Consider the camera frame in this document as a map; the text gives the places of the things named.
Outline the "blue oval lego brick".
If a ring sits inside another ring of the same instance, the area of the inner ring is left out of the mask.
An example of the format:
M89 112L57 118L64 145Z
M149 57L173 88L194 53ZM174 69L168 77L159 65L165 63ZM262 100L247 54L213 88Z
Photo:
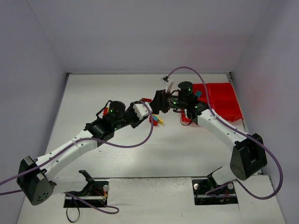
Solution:
M196 95L197 97L201 97L201 94L202 94L201 91L196 91L196 93L195 93L195 95Z

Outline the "red four-stud lego brick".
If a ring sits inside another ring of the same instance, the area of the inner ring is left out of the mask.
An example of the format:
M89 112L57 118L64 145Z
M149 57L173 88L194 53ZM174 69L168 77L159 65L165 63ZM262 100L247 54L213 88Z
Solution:
M108 107L106 107L106 108L104 109L104 112L103 112L103 114L104 114L104 115L106 115L106 114L108 113L108 111L109 111L109 108L108 108Z

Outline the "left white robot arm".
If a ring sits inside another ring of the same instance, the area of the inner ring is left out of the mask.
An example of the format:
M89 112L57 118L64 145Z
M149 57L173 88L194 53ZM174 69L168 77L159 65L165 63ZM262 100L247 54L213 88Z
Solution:
M17 184L33 206L45 202L51 195L65 192L88 194L94 188L94 179L85 170L61 177L61 171L84 154L109 144L116 131L131 126L136 128L148 117L152 108L148 102L135 101L127 108L120 101L112 101L108 112L85 128L70 141L52 152L32 159L25 157L19 167Z

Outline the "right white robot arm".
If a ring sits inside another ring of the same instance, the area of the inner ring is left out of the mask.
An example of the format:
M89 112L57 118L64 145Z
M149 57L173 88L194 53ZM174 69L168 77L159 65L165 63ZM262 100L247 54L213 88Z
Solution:
M174 96L166 90L155 93L150 106L154 114L167 113L170 109L186 112L187 117L196 125L206 128L220 139L231 151L228 165L207 176L212 188L219 187L235 179L245 181L267 165L263 139L258 134L249 135L236 129L221 117L208 104L193 93L192 83L178 84L178 94Z

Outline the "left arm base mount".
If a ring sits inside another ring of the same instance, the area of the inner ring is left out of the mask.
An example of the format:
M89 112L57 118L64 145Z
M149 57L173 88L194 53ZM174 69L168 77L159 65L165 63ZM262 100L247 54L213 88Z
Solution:
M70 193L97 208L104 208L108 200L109 180L93 178L86 170L80 170L79 173L79 177L84 177L87 184L81 191L70 191ZM89 208L89 206L76 198L66 195L64 198L64 208Z

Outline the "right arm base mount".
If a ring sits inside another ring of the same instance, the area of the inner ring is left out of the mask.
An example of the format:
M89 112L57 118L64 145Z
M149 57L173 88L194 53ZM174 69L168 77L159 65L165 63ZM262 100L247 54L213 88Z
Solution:
M235 186L231 182L215 190L208 184L208 179L192 179L192 190L196 206L238 204Z

